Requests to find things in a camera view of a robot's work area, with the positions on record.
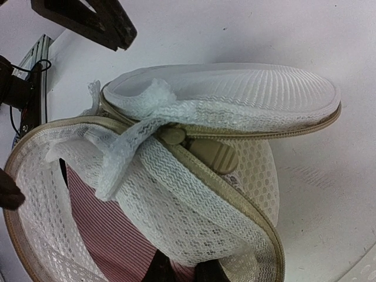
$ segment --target metal bracket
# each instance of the metal bracket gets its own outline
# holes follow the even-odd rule
[[[137,35],[118,0],[31,0],[32,9],[91,41],[116,51],[132,44]]]

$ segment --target white lace ribbon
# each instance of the white lace ribbon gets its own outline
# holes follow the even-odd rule
[[[176,102],[176,95],[163,80],[153,80],[152,84],[139,96],[124,97],[125,111],[137,113],[141,122],[133,125],[121,134],[111,145],[103,157],[103,174],[99,178],[96,197],[101,200],[112,200],[126,177],[126,171],[138,147],[159,127],[169,123],[158,117],[159,112],[171,107]]]

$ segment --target white wall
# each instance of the white wall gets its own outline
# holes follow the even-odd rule
[[[9,0],[0,7],[0,55],[18,64],[34,43],[47,34],[56,39],[64,29],[31,10],[29,0]],[[14,131],[9,120],[9,107],[0,107],[0,167],[11,149]]]

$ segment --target lid of mesh bag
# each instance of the lid of mesh bag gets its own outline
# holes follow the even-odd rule
[[[176,98],[164,97],[165,91]],[[130,118],[160,117],[244,132],[304,128],[328,118],[340,105],[340,93],[328,80],[288,66],[258,63],[138,69],[111,81],[103,94]]]

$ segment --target zipper tab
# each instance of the zipper tab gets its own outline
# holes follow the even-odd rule
[[[233,172],[239,163],[235,149],[211,139],[193,139],[187,144],[187,149],[218,174]]]

